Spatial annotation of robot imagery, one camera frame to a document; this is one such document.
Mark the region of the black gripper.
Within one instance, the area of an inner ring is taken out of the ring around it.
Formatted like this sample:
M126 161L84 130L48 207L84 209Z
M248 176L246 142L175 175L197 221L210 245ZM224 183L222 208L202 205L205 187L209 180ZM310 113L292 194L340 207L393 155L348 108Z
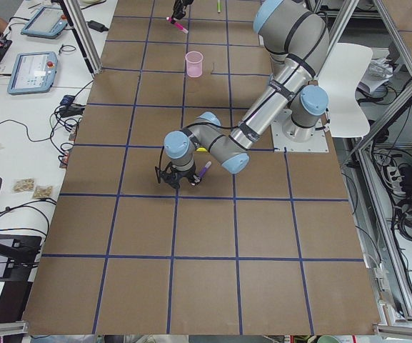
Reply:
M164 182L173 189L180 188L180 181L183 178L186 178L191 186L199 185L202 181L202 178L196 174L195 163L189 169L181 171L172 162L169 162L165 169L156 168L156 178L159 184Z

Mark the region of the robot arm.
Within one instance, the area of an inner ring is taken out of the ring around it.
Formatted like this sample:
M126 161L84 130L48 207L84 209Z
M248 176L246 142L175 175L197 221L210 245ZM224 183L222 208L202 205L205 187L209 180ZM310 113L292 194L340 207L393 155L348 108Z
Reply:
M328 97L309 82L320 72L327 57L329 34L325 21L300 1L265 1L253 21L271 57L272 77L266 90L251 105L229 135L218 118L206 111L192 124L168 133L164 152L166 167L156 166L156 178L174 189L181 179L201 182L194 152L203 147L231 174L249 161L248 149L257 142L273 119L289 104L296 105L299 127L311 128L328 106Z

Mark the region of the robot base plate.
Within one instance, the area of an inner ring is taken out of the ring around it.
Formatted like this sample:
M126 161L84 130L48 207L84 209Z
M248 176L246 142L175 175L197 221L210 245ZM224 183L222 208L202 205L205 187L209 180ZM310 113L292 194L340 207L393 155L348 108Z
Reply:
M271 122L273 150L275 152L329 153L326 133L321 117L311 128L301 128L292 122L292 111L284 109Z

